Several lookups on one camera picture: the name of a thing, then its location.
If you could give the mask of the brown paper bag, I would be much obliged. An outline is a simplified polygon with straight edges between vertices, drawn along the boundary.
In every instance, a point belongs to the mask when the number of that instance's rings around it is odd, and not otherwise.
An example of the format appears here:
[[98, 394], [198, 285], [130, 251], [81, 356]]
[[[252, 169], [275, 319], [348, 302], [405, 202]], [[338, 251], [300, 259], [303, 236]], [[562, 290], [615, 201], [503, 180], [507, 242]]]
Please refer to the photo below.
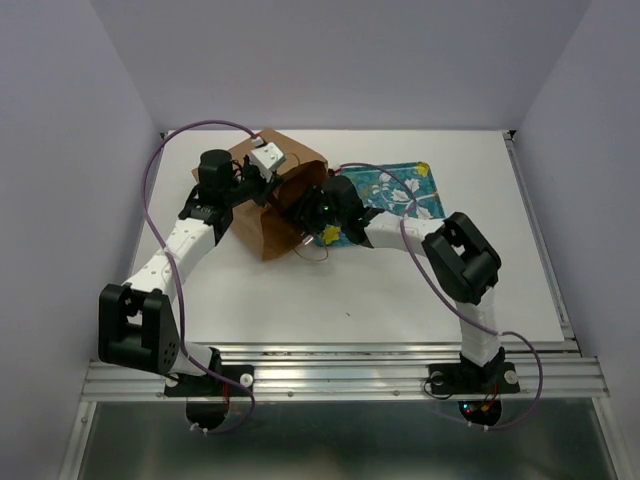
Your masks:
[[222, 194], [240, 174], [233, 165], [254, 148], [250, 139], [229, 150], [213, 149], [200, 155], [192, 175], [196, 185], [191, 190], [179, 217], [203, 221], [214, 230], [219, 241], [231, 230], [262, 261], [274, 260], [291, 252], [307, 233], [294, 223], [294, 205], [313, 185], [328, 177], [327, 160], [315, 150], [273, 129], [259, 133], [264, 144], [274, 142], [286, 160], [277, 170], [280, 185], [266, 205], [249, 200], [241, 205], [227, 205]]

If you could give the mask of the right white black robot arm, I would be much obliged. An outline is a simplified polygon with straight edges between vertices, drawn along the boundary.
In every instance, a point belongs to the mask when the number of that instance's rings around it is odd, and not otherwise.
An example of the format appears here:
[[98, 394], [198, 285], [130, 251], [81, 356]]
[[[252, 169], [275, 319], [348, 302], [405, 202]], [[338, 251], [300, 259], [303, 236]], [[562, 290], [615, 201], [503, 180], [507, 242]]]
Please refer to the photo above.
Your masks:
[[435, 393], [480, 394], [499, 383], [505, 353], [496, 329], [494, 288], [502, 262], [468, 216], [456, 212], [423, 220], [369, 207], [350, 179], [330, 176], [309, 188], [286, 217], [310, 235], [337, 226], [355, 245], [425, 257], [431, 266], [427, 283], [459, 318], [462, 336], [457, 363], [429, 367]]

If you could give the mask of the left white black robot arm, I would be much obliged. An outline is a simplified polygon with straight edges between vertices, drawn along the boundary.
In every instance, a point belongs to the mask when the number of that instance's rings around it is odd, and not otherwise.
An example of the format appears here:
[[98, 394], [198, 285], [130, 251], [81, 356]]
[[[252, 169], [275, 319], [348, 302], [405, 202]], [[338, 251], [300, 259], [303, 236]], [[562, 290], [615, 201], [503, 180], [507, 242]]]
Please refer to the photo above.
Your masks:
[[285, 155], [274, 143], [249, 151], [243, 161], [226, 150], [200, 157], [197, 183], [169, 236], [158, 235], [158, 251], [123, 284], [107, 285], [99, 296], [101, 361], [165, 377], [188, 375], [199, 393], [222, 382], [219, 352], [185, 339], [183, 285], [197, 264], [223, 238], [233, 210], [247, 201], [264, 205], [282, 180]]

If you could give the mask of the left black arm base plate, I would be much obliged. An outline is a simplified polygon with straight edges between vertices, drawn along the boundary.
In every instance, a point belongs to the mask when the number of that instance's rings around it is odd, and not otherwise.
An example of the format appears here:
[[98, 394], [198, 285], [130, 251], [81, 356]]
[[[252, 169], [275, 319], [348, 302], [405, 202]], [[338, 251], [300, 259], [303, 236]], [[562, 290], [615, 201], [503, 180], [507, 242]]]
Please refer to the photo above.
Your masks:
[[[255, 368], [252, 365], [223, 365], [222, 375], [230, 380], [240, 383], [243, 375], [254, 376]], [[165, 383], [164, 395], [169, 398], [205, 398], [222, 397], [226, 392], [229, 397], [248, 397], [249, 394], [236, 386], [228, 386], [224, 382], [209, 376], [178, 375], [177, 383], [170, 386]]]

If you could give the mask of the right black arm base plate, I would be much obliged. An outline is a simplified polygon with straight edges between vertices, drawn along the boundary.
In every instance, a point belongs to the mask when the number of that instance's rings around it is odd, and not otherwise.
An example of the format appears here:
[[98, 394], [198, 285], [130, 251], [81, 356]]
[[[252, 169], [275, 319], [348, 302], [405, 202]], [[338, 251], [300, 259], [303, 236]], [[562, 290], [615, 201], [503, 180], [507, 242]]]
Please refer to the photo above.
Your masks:
[[428, 366], [426, 385], [438, 397], [517, 394], [521, 391], [515, 366], [503, 362], [483, 369], [475, 364], [437, 363]]

